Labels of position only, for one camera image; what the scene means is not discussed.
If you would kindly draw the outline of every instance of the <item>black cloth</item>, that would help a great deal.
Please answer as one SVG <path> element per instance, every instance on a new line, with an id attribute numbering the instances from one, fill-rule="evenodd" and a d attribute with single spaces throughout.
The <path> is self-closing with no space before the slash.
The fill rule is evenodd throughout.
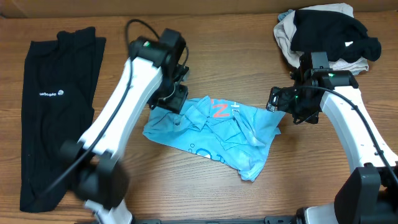
<path id="1" fill-rule="evenodd" d="M 326 52 L 335 62 L 340 58 L 353 63 L 364 57 L 379 59 L 381 44 L 368 36 L 367 28 L 358 20 L 340 12 L 297 10 L 294 15 L 297 28 L 290 49 L 302 52 Z M 346 47 L 346 42 L 353 43 Z"/>
<path id="2" fill-rule="evenodd" d="M 78 140 L 93 121 L 92 107 L 106 39 L 95 28 L 61 31 L 58 40 L 31 42 L 22 92 L 21 197 L 23 212 L 53 210 L 70 181 L 30 204 L 64 170 L 58 155 L 67 140 Z"/>

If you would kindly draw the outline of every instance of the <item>white cloth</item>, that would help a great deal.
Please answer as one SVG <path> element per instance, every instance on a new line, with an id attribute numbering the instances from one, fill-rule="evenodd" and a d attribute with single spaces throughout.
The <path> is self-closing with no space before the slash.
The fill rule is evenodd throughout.
<path id="1" fill-rule="evenodd" d="M 348 16 L 351 16 L 352 18 L 354 17 L 353 8 L 345 3 L 311 6 L 303 9 L 341 12 Z M 303 52 L 295 52 L 290 49 L 293 36 L 297 30 L 296 26 L 293 23 L 294 15 L 295 12 L 292 12 L 284 19 L 282 19 L 282 21 L 280 21 L 274 27 L 274 35 L 276 42 L 278 43 L 278 46 L 282 49 L 283 55 L 287 59 L 288 63 L 296 68 L 299 68 L 299 58 L 303 54 Z M 363 57 L 361 57 L 354 63 L 348 63 L 343 59 L 339 59 L 337 62 L 329 62 L 329 66 L 333 70 L 350 70 L 354 75 L 358 74 L 360 71 L 369 70 L 368 61 Z"/>

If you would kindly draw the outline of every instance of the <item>black cable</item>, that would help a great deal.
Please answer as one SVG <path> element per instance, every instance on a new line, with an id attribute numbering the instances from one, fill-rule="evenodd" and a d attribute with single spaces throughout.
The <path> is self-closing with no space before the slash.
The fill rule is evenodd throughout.
<path id="1" fill-rule="evenodd" d="M 363 124 L 365 125 L 366 130 L 369 133 L 369 136 L 372 139 L 372 142 L 374 144 L 374 147 L 376 148 L 376 151 L 378 153 L 378 155 L 380 156 L 381 160 L 383 161 L 384 165 L 387 167 L 388 173 L 390 174 L 390 176 L 392 177 L 392 180 L 394 182 L 394 185 L 396 187 L 396 189 L 398 189 L 398 178 L 395 175 L 394 171 L 392 170 L 390 164 L 388 163 L 386 157 L 384 157 L 383 151 L 380 149 L 379 144 L 376 141 L 376 137 L 374 137 L 374 134 L 372 132 L 372 129 L 369 125 L 369 123 L 366 121 L 366 118 L 363 116 L 362 112 L 359 110 L 358 106 L 356 106 L 351 100 L 347 99 L 347 97 L 341 95 L 340 93 L 333 91 L 333 90 L 329 90 L 327 88 L 324 87 L 319 87 L 319 86 L 296 86 L 294 87 L 296 90 L 300 90 L 300 89 L 315 89 L 315 90 L 323 90 L 323 91 L 327 91 L 329 93 L 332 93 L 338 97 L 340 97 L 341 99 L 343 99 L 345 102 L 347 102 L 359 115 L 359 117 L 361 118 Z"/>
<path id="2" fill-rule="evenodd" d="M 126 26 L 125 26 L 125 38 L 126 38 L 126 45 L 127 45 L 127 51 L 129 51 L 129 26 L 130 24 L 132 24 L 133 22 L 139 22 L 143 25 L 145 25 L 146 27 L 148 27 L 154 34 L 155 36 L 159 39 L 159 35 L 156 33 L 156 31 L 147 23 L 145 23 L 144 21 L 141 21 L 139 19 L 131 19 L 130 21 L 127 22 Z M 45 195 L 47 195 L 50 191 L 52 191 L 54 189 L 54 187 L 56 187 L 63 179 L 65 179 L 72 171 L 74 171 L 77 166 L 83 162 L 89 155 L 90 153 L 93 151 L 94 147 L 97 145 L 97 143 L 101 140 L 102 136 L 104 135 L 105 131 L 107 130 L 107 128 L 109 127 L 109 125 L 111 124 L 113 118 L 116 116 L 116 114 L 118 113 L 120 107 L 123 104 L 124 99 L 126 99 L 127 93 L 130 90 L 130 86 L 131 86 L 131 81 L 132 81 L 132 60 L 130 58 L 130 76 L 129 76 L 129 81 L 127 82 L 126 85 L 126 89 L 123 93 L 122 98 L 120 99 L 118 105 L 116 106 L 115 110 L 113 111 L 112 115 L 109 117 L 108 121 L 106 122 L 106 124 L 104 125 L 104 128 L 99 132 L 97 138 L 94 140 L 94 142 L 89 146 L 89 148 L 72 164 L 70 165 L 66 171 L 64 173 L 62 173 L 60 176 L 57 177 L 57 179 L 55 179 L 55 181 L 53 181 L 42 193 L 39 194 L 39 196 L 35 197 L 31 202 L 29 202 L 26 206 L 24 206 L 21 210 L 25 210 L 27 207 L 31 206 L 33 203 L 35 203 L 37 200 L 43 198 Z"/>

